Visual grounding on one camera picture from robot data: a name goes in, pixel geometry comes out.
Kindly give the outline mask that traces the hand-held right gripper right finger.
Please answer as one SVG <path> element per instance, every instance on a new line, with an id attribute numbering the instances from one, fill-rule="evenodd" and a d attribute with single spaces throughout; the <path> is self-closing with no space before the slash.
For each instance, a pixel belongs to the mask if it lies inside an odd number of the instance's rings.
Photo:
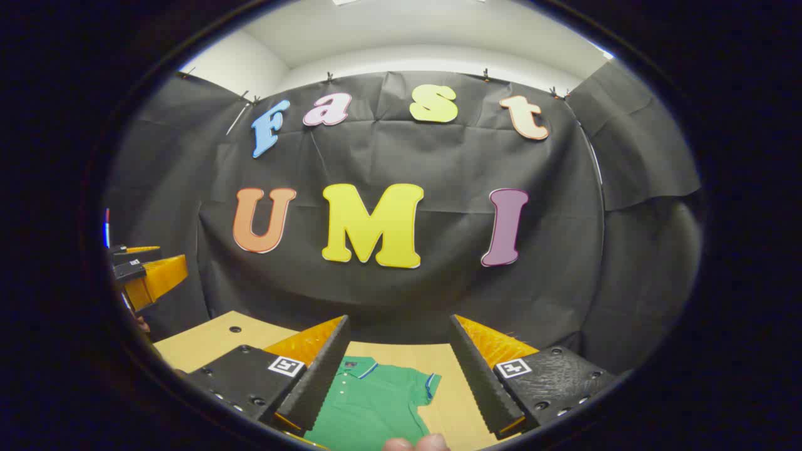
<path id="1" fill-rule="evenodd" d="M 617 379 L 565 346 L 538 350 L 456 314 L 449 340 L 479 413 L 498 439 L 578 411 Z"/>

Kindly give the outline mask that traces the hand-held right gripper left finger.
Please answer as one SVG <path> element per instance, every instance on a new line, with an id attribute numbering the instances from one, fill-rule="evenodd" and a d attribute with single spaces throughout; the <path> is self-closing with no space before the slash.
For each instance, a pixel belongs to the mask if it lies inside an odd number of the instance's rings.
<path id="1" fill-rule="evenodd" d="M 266 348 L 237 345 L 186 380 L 235 413 L 303 436 L 310 431 L 350 343 L 341 315 Z"/>

